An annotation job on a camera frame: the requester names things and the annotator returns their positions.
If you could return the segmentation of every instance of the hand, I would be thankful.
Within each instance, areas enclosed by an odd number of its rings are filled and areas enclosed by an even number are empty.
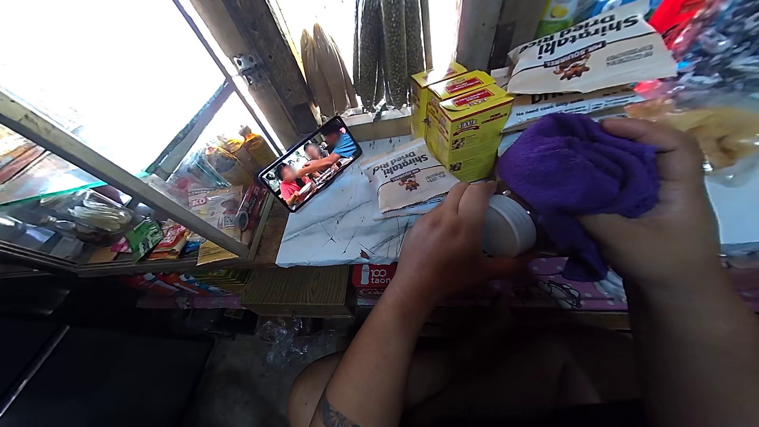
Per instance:
[[[659,204],[640,218],[610,213],[579,217],[606,261],[622,277],[641,285],[687,286],[689,277],[720,274],[719,233],[697,141],[644,120],[607,119],[601,125],[615,136],[657,146],[661,181]]]
[[[408,297],[434,304],[522,269],[529,258],[488,258],[482,252],[487,199],[495,190],[495,182],[454,185],[446,199],[406,234],[388,292],[401,287]]]

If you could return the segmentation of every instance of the tattoo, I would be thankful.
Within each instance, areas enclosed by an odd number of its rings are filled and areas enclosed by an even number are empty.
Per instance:
[[[322,394],[322,404],[319,408],[319,413],[322,416],[324,427],[361,427],[329,404],[326,393]]]

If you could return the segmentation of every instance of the coca-cola box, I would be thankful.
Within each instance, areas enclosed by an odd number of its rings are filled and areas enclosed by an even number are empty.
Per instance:
[[[398,263],[388,265],[356,264],[351,266],[351,283],[359,298],[379,298],[395,276]]]

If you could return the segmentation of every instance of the person in video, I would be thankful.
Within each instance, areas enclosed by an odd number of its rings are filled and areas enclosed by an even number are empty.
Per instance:
[[[303,151],[306,152],[308,160],[323,159],[329,155],[329,151],[323,150],[322,147],[315,142],[309,142],[306,144],[305,147],[303,147]]]
[[[288,206],[295,206],[301,203],[312,192],[309,191],[305,194],[301,194],[303,187],[311,181],[308,177],[298,178],[295,173],[295,168],[285,163],[277,165],[276,173],[282,182],[279,184],[279,192],[282,199],[287,202]]]
[[[329,155],[327,157],[307,161],[301,170],[298,171],[299,177],[306,176],[306,174],[312,172],[324,171],[328,167],[340,162],[340,159],[351,158],[356,152],[356,143],[345,128],[338,122],[332,122],[325,126],[322,135],[324,135],[324,141],[327,143]]]

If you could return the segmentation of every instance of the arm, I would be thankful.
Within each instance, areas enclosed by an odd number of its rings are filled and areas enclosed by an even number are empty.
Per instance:
[[[603,126],[660,149],[660,202],[651,212],[637,220],[581,218],[625,280],[649,418],[656,425],[759,425],[759,323],[717,257],[697,143],[655,123]]]
[[[309,160],[303,164],[303,167],[300,170],[298,170],[298,178],[303,178],[307,173],[323,171],[340,159],[341,157],[339,154],[332,153],[323,159]]]
[[[523,261],[482,253],[487,199],[494,190],[492,182],[458,183],[414,224],[395,277],[329,379],[312,426],[398,425],[417,335],[436,303],[521,267]]]
[[[288,206],[292,206],[295,203],[295,201],[298,199],[298,196],[300,195],[301,193],[299,191],[296,191],[292,194],[292,196],[286,198],[285,202],[287,203]]]

